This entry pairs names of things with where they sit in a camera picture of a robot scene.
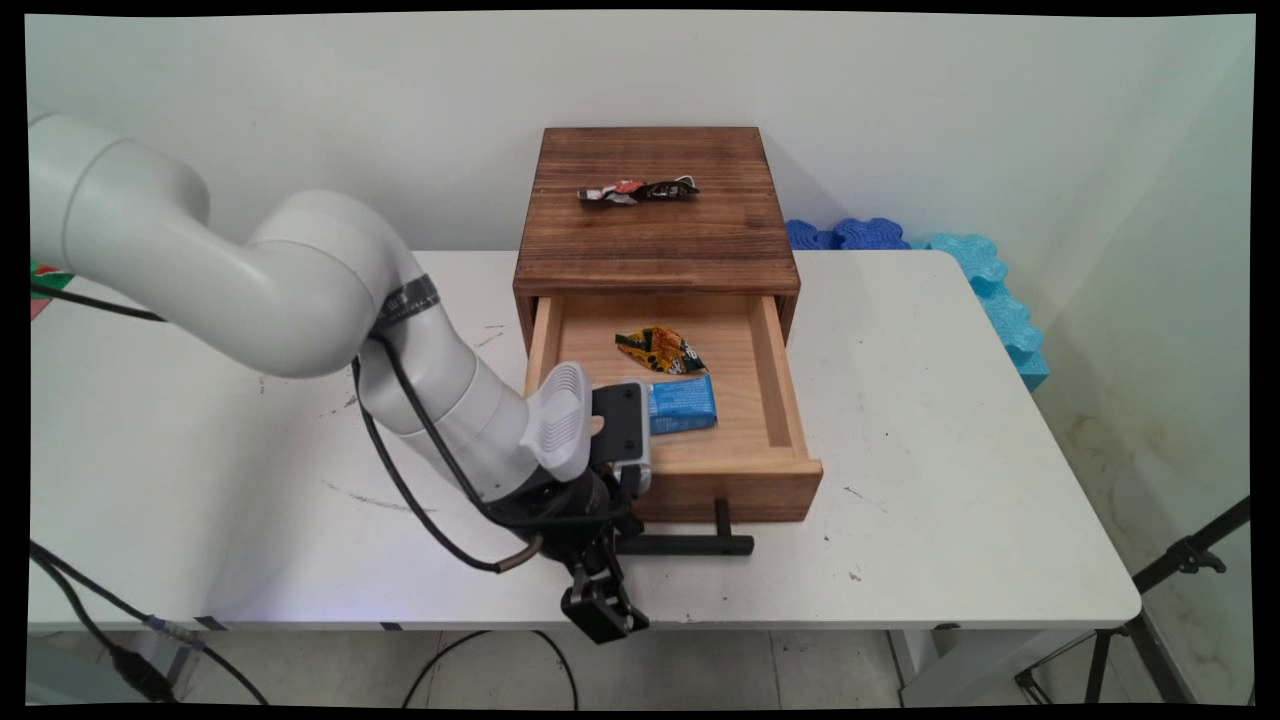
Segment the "floor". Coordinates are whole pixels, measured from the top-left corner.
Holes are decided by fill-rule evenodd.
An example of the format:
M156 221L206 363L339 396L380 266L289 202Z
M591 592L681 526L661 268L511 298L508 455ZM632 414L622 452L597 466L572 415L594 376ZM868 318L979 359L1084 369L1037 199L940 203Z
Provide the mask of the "floor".
M227 632L206 641L273 703L398 707L429 657L467 633ZM576 632L549 633L568 660L582 710L792 710L897 707L899 679L883 632L649 632L595 646ZM127 637L122 633L116 637ZM46 638L102 661L84 633ZM1059 702L1084 694L1092 641L1036 676ZM1132 644L1114 643L1103 702L1156 702ZM200 657L179 697L246 703L221 667ZM1024 705L1012 679L973 705ZM521 632L477 637L443 657L411 707L567 710L572 694L554 652Z

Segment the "crumpled candy wrapper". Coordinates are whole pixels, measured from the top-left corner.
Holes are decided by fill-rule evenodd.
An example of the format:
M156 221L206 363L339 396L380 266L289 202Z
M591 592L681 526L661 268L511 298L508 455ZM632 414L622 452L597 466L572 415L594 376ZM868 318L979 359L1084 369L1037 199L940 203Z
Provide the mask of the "crumpled candy wrapper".
M613 341L618 350L658 373L682 375L707 368L698 352L671 328L650 325L631 334L613 336Z

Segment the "blue packet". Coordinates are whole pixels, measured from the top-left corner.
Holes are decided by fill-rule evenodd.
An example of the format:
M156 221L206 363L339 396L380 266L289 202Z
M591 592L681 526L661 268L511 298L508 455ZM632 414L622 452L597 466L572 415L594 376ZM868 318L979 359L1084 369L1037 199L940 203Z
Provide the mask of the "blue packet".
M649 434L696 430L714 424L716 396L710 375L649 386Z

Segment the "wooden top surface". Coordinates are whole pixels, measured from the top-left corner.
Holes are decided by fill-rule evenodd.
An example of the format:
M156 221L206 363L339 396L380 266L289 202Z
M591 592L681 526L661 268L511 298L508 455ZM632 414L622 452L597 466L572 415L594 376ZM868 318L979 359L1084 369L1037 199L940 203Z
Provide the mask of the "wooden top surface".
M582 187L692 176L699 193L588 202ZM517 295L796 295L800 275L756 128L548 128L516 264Z

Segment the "blue foam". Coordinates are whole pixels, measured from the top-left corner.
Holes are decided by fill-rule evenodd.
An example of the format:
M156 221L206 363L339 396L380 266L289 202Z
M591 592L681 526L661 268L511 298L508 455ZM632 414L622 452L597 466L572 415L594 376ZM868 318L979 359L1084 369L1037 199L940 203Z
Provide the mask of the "blue foam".
M902 225L884 218L872 218L865 223L858 218L845 218L836 223L836 237L844 250L910 250L902 242Z
M1038 388L1044 382L1044 378L1048 377L1048 365L1041 357L1039 352L1033 352L1027 361L1018 365L1018 374L1023 377L1027 392L1030 392Z
M865 223L845 218L833 231L819 231L804 220L787 220L792 250L910 250L902 242L902 225L884 218Z
M1039 387L1048 377L1048 365L1039 354L1044 336L1032 325L1030 309L1005 286L1009 265L996 258L996 243L980 234L940 234L928 242L928 249L956 259L1027 389Z
M819 231L804 220L787 220L787 240L792 250L838 250L836 233Z
M1024 363L1039 351L1044 336L1032 325L1032 311L1009 295L1005 283L1000 283L987 297L978 297L987 319L996 328L1000 342L1005 345L1014 365Z
M997 286L1004 287L1009 277L1009 265L996 258L996 243L980 234L940 234L929 241L928 247L955 258L979 297L987 297Z

